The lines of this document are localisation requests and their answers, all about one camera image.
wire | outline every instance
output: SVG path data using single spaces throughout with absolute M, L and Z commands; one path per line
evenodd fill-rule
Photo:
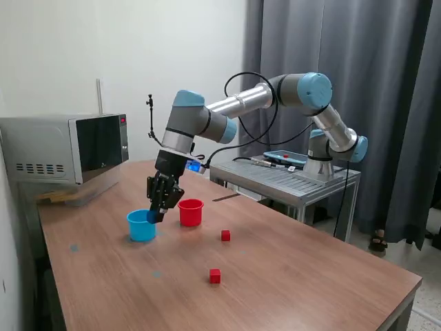
M 340 203 L 340 209 L 338 210 L 338 214 L 337 214 L 337 221 L 336 221 L 336 227 L 334 228 L 334 238 L 336 236 L 337 233 L 337 225 L 338 225 L 338 221 L 340 219 L 340 214 L 342 212 L 343 209 L 343 203 L 345 202 L 345 193 L 346 193 L 346 188 L 347 188 L 347 179 L 349 178 L 349 161 L 346 164 L 346 180 L 345 180 L 345 188 L 343 189 L 343 196 L 342 196 L 342 201 Z
M 273 88 L 273 86 L 271 85 L 271 83 L 269 82 L 269 80 L 266 79 L 263 75 L 258 74 L 257 72 L 243 71 L 243 72 L 239 72 L 239 73 L 234 74 L 233 76 L 231 76 L 231 77 L 227 80 L 227 83 L 229 83 L 232 79 L 236 78 L 237 76 L 241 76 L 241 75 L 244 75 L 244 74 L 252 74 L 252 75 L 254 75 L 254 76 L 260 77 L 260 78 L 261 78 L 266 84 L 268 84 L 269 88 L 271 89 L 271 93 L 273 94 L 273 100 L 275 101 L 275 104 L 276 104 L 276 109 L 274 110 L 274 116 L 273 116 L 273 118 L 272 118 L 272 120 L 271 120 L 271 123 L 268 125 L 268 128 L 267 128 L 267 129 L 266 129 L 266 130 L 265 130 L 265 131 L 264 131 L 259 137 L 255 138 L 255 139 L 253 139 L 253 140 L 251 140 L 251 141 L 248 141 L 247 143 L 241 143 L 241 144 L 239 144 L 239 145 L 234 145 L 234 146 L 227 146 L 227 147 L 219 148 L 218 150 L 215 150 L 215 151 L 209 156 L 207 162 L 206 162 L 205 164 L 202 165 L 205 169 L 209 169 L 209 165 L 210 165 L 210 163 L 212 162 L 212 159 L 213 159 L 214 155 L 216 155 L 217 153 L 219 153 L 219 152 L 221 152 L 221 151 L 223 151 L 223 150 L 231 150 L 231 149 L 233 149 L 233 148 L 240 148 L 240 147 L 243 147 L 243 146 L 249 145 L 249 144 L 255 142 L 257 139 L 260 139 L 260 138 L 262 138 L 263 136 L 265 136 L 265 135 L 269 132 L 269 129 L 271 129 L 271 127 L 273 126 L 274 121 L 276 120 L 276 116 L 277 116 L 277 113 L 278 113 L 278 99 L 277 99 L 277 96 L 276 96 L 276 92 L 274 91 L 274 88 Z
M 248 161 L 251 161 L 251 159 L 249 157 L 235 157 L 233 159 L 233 161 L 237 161 L 237 160 L 248 160 Z
M 234 78 L 234 76 L 231 77 L 230 79 L 228 79 L 227 82 L 225 83 L 225 85 L 223 86 L 223 92 L 224 92 L 224 94 L 225 94 L 226 97 L 229 97 L 229 95 L 228 95 L 228 93 L 227 93 L 227 87 L 228 87 L 228 84 L 230 83 L 230 81 L 231 81 L 233 78 Z M 249 133 L 249 131 L 248 131 L 247 128 L 245 127 L 245 124 L 243 123 L 241 117 L 238 117 L 238 118 L 239 118 L 240 125 L 242 126 L 242 129 L 248 134 L 248 136 L 249 136 L 251 139 L 256 139 L 256 138 L 254 138 L 254 137 L 252 136 L 251 133 Z M 304 133 L 306 130 L 308 130 L 308 128 L 310 128 L 311 126 L 312 126 L 312 123 L 310 123 L 306 128 L 304 128 L 302 131 L 300 131 L 298 134 L 296 134 L 296 135 L 293 136 L 292 138 L 289 138 L 288 140 L 285 140 L 285 141 L 281 141 L 280 143 L 263 143 L 262 141 L 259 141 L 258 138 L 255 140 L 255 142 L 256 142 L 256 143 L 259 143 L 259 144 L 261 144 L 261 145 L 266 145 L 266 146 L 277 146 L 277 145 L 282 145 L 282 144 L 284 144 L 284 143 L 289 143 L 290 141 L 294 140 L 295 138 L 298 138 L 302 133 Z

small red block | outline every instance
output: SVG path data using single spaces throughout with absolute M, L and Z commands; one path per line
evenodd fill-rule
M 232 238 L 232 235 L 231 235 L 231 233 L 229 232 L 229 230 L 222 230 L 222 231 L 220 232 L 220 239 L 221 239 L 222 241 L 230 241 L 231 238 Z
M 210 269 L 209 270 L 209 282 L 211 284 L 221 283 L 221 271 L 219 269 Z

red cup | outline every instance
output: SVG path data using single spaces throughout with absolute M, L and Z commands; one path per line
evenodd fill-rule
M 202 207 L 204 203 L 198 199 L 179 201 L 179 218 L 183 226 L 198 226 L 202 221 Z

wooden table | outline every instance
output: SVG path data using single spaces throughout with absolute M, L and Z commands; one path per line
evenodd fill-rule
M 155 169 L 121 172 L 84 207 L 39 206 L 69 331 L 406 330 L 421 277 L 246 197 L 219 199 L 232 191 L 190 171 L 180 185 L 204 201 L 202 226 L 181 228 L 175 208 L 152 242 L 130 242 L 126 214 L 148 208 Z

metal rod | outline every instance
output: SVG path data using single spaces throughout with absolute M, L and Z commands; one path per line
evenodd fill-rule
M 272 101 L 273 95 L 269 86 L 266 83 L 259 83 L 254 88 L 212 103 L 206 108 L 233 119 L 258 108 L 268 108 Z

